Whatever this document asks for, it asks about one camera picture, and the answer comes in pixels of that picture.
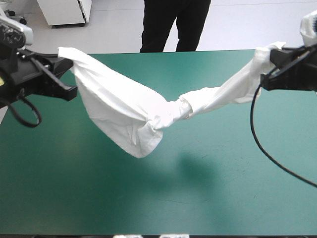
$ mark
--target black cable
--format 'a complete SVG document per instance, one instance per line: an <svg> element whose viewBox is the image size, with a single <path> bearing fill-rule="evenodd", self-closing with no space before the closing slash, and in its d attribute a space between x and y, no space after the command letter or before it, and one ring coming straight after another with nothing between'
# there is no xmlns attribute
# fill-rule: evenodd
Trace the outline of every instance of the black cable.
<svg viewBox="0 0 317 238"><path fill-rule="evenodd" d="M300 179L301 181L305 182L305 183L308 183L309 185L313 186L313 187L316 187L317 188L317 184L296 174L295 172L291 171L290 169L284 167L283 165L281 165L279 162L277 162L260 144L258 138L257 138L257 135L256 135L256 132L254 130L254 124L253 124L253 112L254 112L254 105L255 105L255 102L256 102L256 99L257 99L257 95L258 95L258 92L261 88L261 84L258 86L258 88L256 89L255 93L254 93L254 96L253 96L253 100L252 100L252 104L251 104L251 111L250 111L250 126L251 126L251 132L252 132L252 135L253 135L253 138L256 142L256 144L258 145L259 149L273 162L275 163L278 167L280 167L281 169L283 169L285 172L289 173L290 175Z"/></svg>
<svg viewBox="0 0 317 238"><path fill-rule="evenodd" d="M32 111L34 112L35 116L37 117L37 122L36 123L31 123L29 121L26 121L25 119L22 118L22 116L20 116L20 114L16 111L16 109L11 105L11 103L4 99L4 98L0 98L0 103L5 104L6 106L8 106L8 108L10 109L10 111L12 112L14 118L20 122L22 125L26 126L26 127L37 127L41 122L42 122L42 117L40 112L37 110L37 108L29 101L27 100L21 93L18 95L18 99L20 99L22 102L24 102L25 104L27 104Z"/></svg>

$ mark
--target person's leg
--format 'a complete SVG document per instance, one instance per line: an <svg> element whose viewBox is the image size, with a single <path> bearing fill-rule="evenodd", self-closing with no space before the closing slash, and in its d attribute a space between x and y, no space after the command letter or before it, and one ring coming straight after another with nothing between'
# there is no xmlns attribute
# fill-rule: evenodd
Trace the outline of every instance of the person's leg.
<svg viewBox="0 0 317 238"><path fill-rule="evenodd" d="M178 45L176 51L195 51L202 34L211 0L189 0L176 20Z"/></svg>
<svg viewBox="0 0 317 238"><path fill-rule="evenodd" d="M140 52L162 52L170 29L181 10L181 0L144 0L144 5Z"/></svg>

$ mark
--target white floor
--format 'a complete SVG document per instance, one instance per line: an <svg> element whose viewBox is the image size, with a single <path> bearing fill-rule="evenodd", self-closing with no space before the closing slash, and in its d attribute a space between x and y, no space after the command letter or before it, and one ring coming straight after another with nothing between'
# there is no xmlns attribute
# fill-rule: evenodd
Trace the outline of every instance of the white floor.
<svg viewBox="0 0 317 238"><path fill-rule="evenodd" d="M133 53L141 47L143 0L93 0L87 26L63 29L47 25L36 0L14 0L9 8L33 28L34 51L72 46L87 53ZM198 50L254 49L274 41L299 46L300 20L315 9L317 0L212 0ZM174 26L164 51L174 51L176 44Z"/></svg>

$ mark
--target cabinet door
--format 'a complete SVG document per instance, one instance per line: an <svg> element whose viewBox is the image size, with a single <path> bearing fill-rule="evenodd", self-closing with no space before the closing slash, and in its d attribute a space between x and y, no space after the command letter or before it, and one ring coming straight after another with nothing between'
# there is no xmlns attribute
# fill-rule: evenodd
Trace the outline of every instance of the cabinet door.
<svg viewBox="0 0 317 238"><path fill-rule="evenodd" d="M92 0L79 0L82 6L86 21L89 21Z"/></svg>
<svg viewBox="0 0 317 238"><path fill-rule="evenodd" d="M37 0L48 25L85 23L77 0Z"/></svg>

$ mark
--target green table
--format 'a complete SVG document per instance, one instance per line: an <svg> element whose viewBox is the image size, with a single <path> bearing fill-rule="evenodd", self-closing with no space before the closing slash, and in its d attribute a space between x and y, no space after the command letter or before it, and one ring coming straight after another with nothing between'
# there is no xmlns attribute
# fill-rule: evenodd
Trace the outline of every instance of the green table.
<svg viewBox="0 0 317 238"><path fill-rule="evenodd" d="M253 53L93 56L176 100L222 84ZM62 79L74 84L70 72ZM177 122L152 154L136 159L90 121L80 97L29 98L43 115L39 127L25 128L10 113L0 126L0 234L317 234L317 190L260 152L250 104ZM313 92L263 90L255 109L263 146L314 181L316 118Z"/></svg>

